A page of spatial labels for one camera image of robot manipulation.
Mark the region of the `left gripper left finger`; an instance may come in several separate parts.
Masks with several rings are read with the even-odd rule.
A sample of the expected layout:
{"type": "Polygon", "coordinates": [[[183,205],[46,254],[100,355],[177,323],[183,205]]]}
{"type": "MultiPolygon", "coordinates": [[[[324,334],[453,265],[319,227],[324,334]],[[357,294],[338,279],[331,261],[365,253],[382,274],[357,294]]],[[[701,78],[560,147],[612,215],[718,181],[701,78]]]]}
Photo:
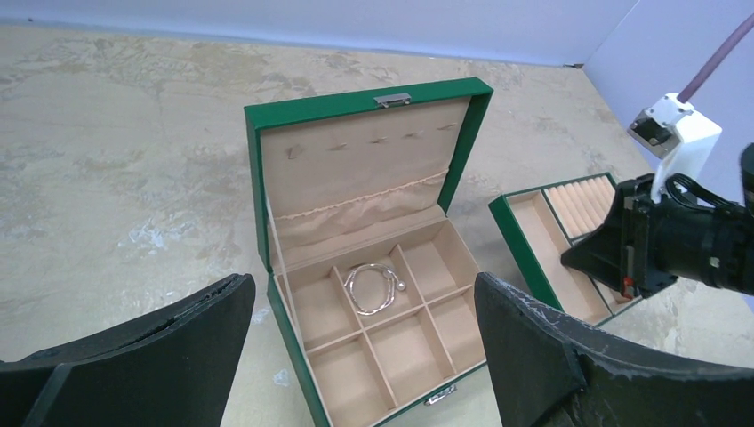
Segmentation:
{"type": "Polygon", "coordinates": [[[1,365],[4,426],[217,426],[256,285],[229,275],[96,334],[1,365]]]}

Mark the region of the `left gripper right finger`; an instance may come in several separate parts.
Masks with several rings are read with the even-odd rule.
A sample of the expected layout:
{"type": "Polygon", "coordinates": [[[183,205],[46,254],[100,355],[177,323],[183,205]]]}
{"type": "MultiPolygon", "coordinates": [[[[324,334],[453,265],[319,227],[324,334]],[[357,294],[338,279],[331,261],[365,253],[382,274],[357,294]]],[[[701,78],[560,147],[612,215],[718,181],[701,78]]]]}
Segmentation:
{"type": "Polygon", "coordinates": [[[630,342],[495,275],[474,299],[505,426],[750,426],[753,372],[630,342]]]}

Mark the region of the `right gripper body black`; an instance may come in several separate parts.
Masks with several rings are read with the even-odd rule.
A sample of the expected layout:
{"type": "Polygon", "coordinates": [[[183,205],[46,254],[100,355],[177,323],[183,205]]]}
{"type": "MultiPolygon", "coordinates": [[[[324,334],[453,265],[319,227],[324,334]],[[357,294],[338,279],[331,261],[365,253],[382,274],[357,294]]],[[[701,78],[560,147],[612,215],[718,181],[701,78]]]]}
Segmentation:
{"type": "Polygon", "coordinates": [[[682,173],[649,209],[648,266],[677,278],[753,295],[753,175],[741,175],[744,204],[706,190],[682,173]]]}

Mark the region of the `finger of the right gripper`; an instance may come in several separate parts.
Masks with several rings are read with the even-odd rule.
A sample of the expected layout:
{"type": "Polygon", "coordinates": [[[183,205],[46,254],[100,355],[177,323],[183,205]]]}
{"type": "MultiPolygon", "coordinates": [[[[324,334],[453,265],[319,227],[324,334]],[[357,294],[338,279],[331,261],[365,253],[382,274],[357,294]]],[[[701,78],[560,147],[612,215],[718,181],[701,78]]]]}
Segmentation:
{"type": "Polygon", "coordinates": [[[634,229],[626,197],[616,197],[605,221],[560,255],[563,266],[578,270],[609,289],[633,289],[634,229]]]}

